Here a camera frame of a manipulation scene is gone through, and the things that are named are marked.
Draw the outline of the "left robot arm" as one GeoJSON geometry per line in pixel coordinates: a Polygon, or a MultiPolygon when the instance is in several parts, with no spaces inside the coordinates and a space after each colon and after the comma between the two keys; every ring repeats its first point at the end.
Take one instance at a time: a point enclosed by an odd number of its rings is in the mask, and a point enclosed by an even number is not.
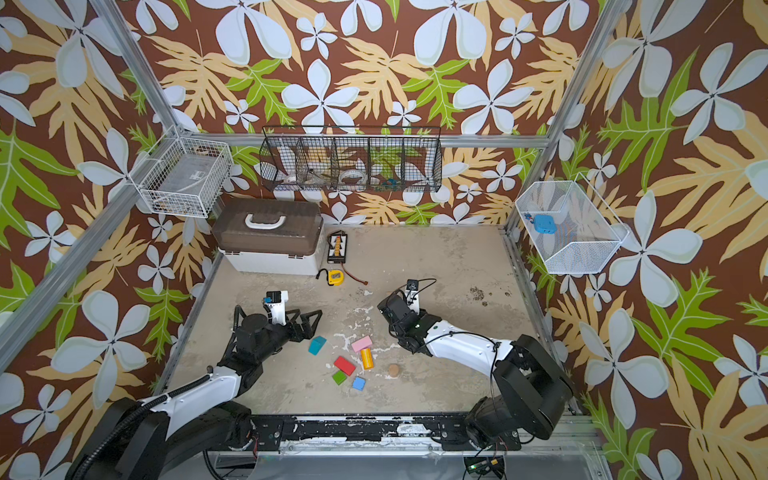
{"type": "Polygon", "coordinates": [[[166,393],[112,404],[66,473],[68,479],[157,479],[215,446],[250,440],[251,411],[237,403],[288,342],[315,336],[322,311],[287,312],[284,323],[236,307],[220,361],[166,393]]]}

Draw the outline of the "orange block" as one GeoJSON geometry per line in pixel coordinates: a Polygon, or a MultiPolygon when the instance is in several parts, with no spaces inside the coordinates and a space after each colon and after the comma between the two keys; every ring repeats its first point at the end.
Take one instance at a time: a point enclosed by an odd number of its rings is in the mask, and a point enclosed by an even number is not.
{"type": "Polygon", "coordinates": [[[370,348],[364,348],[360,351],[360,356],[365,370],[374,368],[374,359],[370,348]]]}

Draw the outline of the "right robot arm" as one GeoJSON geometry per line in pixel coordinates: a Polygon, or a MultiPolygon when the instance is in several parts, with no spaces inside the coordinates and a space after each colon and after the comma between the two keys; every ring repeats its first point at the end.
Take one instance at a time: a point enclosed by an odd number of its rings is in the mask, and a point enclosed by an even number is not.
{"type": "Polygon", "coordinates": [[[519,450],[521,430],[548,440],[573,398],[564,370],[538,340],[501,340],[462,330],[392,293],[377,309],[388,332],[412,354],[454,361],[483,374],[497,393],[481,398],[463,420],[469,443],[487,449],[502,443],[519,450]]]}

